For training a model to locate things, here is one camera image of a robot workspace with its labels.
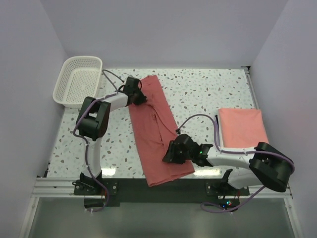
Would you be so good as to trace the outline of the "red t shirt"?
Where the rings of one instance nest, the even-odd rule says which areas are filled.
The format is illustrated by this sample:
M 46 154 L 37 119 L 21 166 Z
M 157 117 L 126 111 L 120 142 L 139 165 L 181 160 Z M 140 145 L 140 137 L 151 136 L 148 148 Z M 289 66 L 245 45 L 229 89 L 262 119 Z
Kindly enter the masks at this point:
M 141 80 L 147 97 L 141 105 L 131 104 L 130 119 L 141 166 L 149 187 L 179 179 L 194 172 L 190 161 L 184 164 L 163 161 L 170 141 L 177 137 L 177 124 L 156 75 Z

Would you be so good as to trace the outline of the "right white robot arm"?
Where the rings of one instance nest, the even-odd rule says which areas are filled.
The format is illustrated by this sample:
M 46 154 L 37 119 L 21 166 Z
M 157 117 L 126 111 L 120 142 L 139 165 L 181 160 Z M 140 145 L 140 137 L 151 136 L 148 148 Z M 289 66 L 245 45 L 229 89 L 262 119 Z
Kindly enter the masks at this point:
M 229 166 L 216 185 L 217 189 L 235 189 L 262 185 L 285 192 L 294 173 L 294 162 L 266 142 L 249 148 L 223 148 L 216 144 L 198 144 L 187 134 L 170 141 L 163 162 L 200 167 Z

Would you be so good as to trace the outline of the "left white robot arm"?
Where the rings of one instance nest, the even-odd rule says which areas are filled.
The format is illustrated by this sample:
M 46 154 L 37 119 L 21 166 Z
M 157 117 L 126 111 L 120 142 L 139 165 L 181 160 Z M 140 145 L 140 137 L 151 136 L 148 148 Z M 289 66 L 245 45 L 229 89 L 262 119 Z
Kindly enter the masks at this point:
M 75 186 L 75 195 L 108 195 L 106 182 L 102 178 L 100 156 L 102 138 L 107 131 L 112 111 L 146 102 L 147 97 L 141 89 L 141 80 L 129 76 L 113 94 L 99 99 L 93 97 L 84 99 L 73 130 L 73 135 L 85 142 L 83 171 L 80 178 L 72 183 Z

